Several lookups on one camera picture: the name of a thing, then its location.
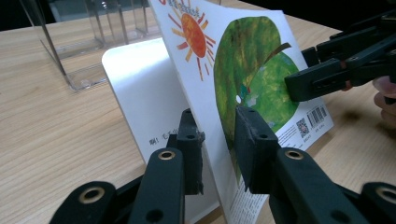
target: finger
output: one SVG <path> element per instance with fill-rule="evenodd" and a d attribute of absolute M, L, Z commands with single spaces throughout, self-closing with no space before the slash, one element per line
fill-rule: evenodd
<path fill-rule="evenodd" d="M 383 110 L 387 111 L 387 113 L 396 116 L 396 104 L 387 105 L 384 99 L 384 95 L 380 92 L 377 93 L 374 97 L 374 103 L 381 107 Z"/>
<path fill-rule="evenodd" d="M 382 110 L 381 117 L 389 126 L 396 128 L 396 115 L 390 114 L 387 111 Z"/>
<path fill-rule="evenodd" d="M 389 77 L 378 77 L 373 80 L 373 85 L 384 96 L 396 98 L 396 83 L 391 83 Z"/>

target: wooden table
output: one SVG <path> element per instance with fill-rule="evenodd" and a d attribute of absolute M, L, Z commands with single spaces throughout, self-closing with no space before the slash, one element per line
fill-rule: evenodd
<path fill-rule="evenodd" d="M 257 8 L 234 0 L 229 7 Z M 336 30 L 288 17 L 301 49 Z M 59 23 L 66 32 L 67 22 Z M 117 188 L 145 170 L 108 83 L 73 92 L 32 28 L 0 33 L 0 220 L 48 223 L 80 185 Z M 368 181 L 396 185 L 396 131 L 381 120 L 371 83 L 324 96 L 334 127 L 308 152 L 337 184 L 359 192 Z M 214 213 L 203 223 L 223 223 Z M 260 223 L 273 222 L 264 206 Z"/>

